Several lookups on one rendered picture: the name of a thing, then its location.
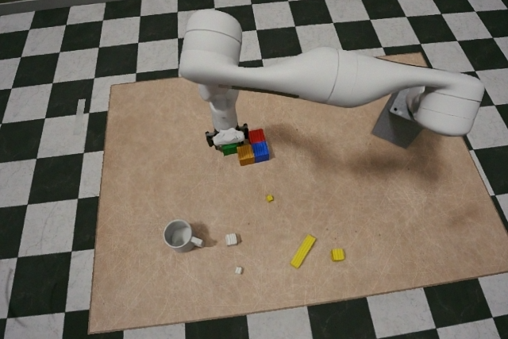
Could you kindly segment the red cube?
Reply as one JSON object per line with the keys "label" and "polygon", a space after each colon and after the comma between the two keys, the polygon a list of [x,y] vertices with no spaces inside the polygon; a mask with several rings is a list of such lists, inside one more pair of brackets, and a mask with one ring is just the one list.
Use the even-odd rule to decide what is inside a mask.
{"label": "red cube", "polygon": [[[265,141],[264,133],[262,129],[257,129],[253,131],[248,131],[248,140],[249,144],[255,144],[258,142]],[[250,142],[251,140],[251,142]]]}

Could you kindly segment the yellow wooden cube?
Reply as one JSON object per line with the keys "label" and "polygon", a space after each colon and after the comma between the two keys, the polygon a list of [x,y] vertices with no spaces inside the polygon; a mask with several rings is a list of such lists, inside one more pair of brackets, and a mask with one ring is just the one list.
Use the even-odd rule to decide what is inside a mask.
{"label": "yellow wooden cube", "polygon": [[254,157],[254,153],[253,153],[251,144],[237,147],[237,155],[238,155],[241,166],[255,163],[255,157]]}

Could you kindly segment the small yellow block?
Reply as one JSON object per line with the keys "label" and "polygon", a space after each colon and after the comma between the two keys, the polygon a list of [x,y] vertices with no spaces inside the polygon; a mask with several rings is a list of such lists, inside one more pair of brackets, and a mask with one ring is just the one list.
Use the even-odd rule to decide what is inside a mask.
{"label": "small yellow block", "polygon": [[330,251],[330,253],[331,253],[332,262],[344,260],[344,253],[343,253],[342,248],[341,249],[333,249]]}

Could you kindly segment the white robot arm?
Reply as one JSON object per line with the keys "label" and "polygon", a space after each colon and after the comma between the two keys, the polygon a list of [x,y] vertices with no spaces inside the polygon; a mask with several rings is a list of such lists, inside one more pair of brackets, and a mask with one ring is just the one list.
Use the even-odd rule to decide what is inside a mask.
{"label": "white robot arm", "polygon": [[244,140],[235,130],[240,90],[355,108],[410,88],[406,104],[414,120],[446,137],[470,133],[484,94],[484,83],[470,75],[330,47],[266,67],[238,67],[242,39],[239,22],[218,10],[199,10],[187,22],[179,73],[198,83],[201,98],[210,102],[220,132],[213,138],[216,146]]}

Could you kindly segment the green wood-grain cube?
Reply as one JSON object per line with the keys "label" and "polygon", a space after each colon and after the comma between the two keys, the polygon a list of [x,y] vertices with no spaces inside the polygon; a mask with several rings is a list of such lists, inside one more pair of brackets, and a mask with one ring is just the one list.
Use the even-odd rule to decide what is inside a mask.
{"label": "green wood-grain cube", "polygon": [[237,153],[237,143],[222,145],[224,156]]}

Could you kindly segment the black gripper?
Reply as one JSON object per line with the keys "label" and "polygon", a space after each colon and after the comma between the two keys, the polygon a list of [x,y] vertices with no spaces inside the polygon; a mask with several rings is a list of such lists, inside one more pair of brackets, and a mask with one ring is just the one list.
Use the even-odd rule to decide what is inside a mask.
{"label": "black gripper", "polygon": [[[238,126],[238,127],[236,127],[236,128],[235,128],[235,130],[238,130],[238,131],[242,131],[242,132],[244,132],[244,138],[245,138],[245,139],[248,139],[248,125],[247,125],[247,123],[245,123],[245,124],[244,124],[244,126],[241,126],[241,127],[240,127],[240,126],[238,125],[238,123],[237,123],[237,126]],[[215,131],[216,131],[216,132],[215,132]],[[219,133],[220,133],[220,132],[218,132],[216,129],[214,129],[214,132],[213,132],[213,133],[206,132],[206,139],[207,139],[208,145],[209,145],[210,147],[212,147],[213,145],[214,145],[214,146],[216,146],[216,145],[214,144],[214,140],[212,140],[212,138],[213,138],[213,137],[215,137],[215,136],[216,136],[217,134],[219,134]],[[243,143],[244,143],[243,141],[242,141],[242,142],[239,142],[240,146],[242,146],[242,144],[243,144]],[[220,151],[219,146],[216,146],[215,148],[216,148],[216,150]]]}

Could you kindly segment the blue wooden cube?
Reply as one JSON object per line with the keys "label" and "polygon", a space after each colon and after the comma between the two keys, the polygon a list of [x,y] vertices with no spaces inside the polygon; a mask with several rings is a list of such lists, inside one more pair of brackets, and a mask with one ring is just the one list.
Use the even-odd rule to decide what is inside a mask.
{"label": "blue wooden cube", "polygon": [[255,163],[269,160],[269,151],[266,141],[252,144],[252,150],[255,157]]}

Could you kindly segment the grey mug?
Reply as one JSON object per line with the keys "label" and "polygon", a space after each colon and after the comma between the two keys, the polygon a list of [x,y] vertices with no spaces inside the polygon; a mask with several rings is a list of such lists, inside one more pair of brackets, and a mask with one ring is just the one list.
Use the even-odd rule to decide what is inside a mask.
{"label": "grey mug", "polygon": [[180,253],[189,252],[195,245],[201,248],[205,245],[203,240],[196,238],[194,230],[184,220],[174,220],[167,224],[164,229],[164,241],[176,252]]}

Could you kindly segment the yellow flat bar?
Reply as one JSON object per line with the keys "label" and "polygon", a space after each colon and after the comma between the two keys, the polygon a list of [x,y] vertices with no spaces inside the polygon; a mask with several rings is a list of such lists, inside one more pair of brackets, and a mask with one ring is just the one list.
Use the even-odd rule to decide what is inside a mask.
{"label": "yellow flat bar", "polygon": [[308,236],[302,243],[300,249],[297,251],[296,255],[294,256],[293,260],[291,261],[290,265],[292,265],[293,267],[295,267],[297,269],[298,266],[300,265],[300,263],[302,262],[302,260],[304,259],[305,255],[308,253],[308,251],[314,241],[315,241],[315,238],[313,238],[312,236],[310,236],[308,234]]}

